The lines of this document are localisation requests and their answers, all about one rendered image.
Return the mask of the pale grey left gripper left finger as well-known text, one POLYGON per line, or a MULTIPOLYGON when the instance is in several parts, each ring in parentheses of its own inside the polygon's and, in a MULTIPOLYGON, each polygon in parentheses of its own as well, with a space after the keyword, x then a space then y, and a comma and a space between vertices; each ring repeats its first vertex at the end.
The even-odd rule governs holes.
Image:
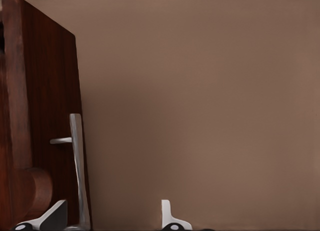
POLYGON ((12 231, 63 231, 68 222, 67 200, 57 201, 42 216, 23 221, 11 228, 12 231))

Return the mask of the dark wooden cabinet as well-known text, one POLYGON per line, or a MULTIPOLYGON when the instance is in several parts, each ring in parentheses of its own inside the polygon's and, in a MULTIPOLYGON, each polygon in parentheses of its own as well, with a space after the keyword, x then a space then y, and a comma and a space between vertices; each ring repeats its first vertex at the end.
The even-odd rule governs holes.
POLYGON ((0 1, 0 231, 67 200, 80 222, 70 115, 82 113, 75 36, 25 0, 0 1))

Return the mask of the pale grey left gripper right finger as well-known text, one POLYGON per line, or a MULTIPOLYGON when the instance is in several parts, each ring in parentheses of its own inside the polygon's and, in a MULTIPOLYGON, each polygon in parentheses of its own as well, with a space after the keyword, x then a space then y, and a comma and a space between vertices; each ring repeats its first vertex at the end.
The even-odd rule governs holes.
POLYGON ((161 230, 162 231, 191 231, 192 225, 182 219, 175 218, 171 212, 168 199, 161 200, 161 230))

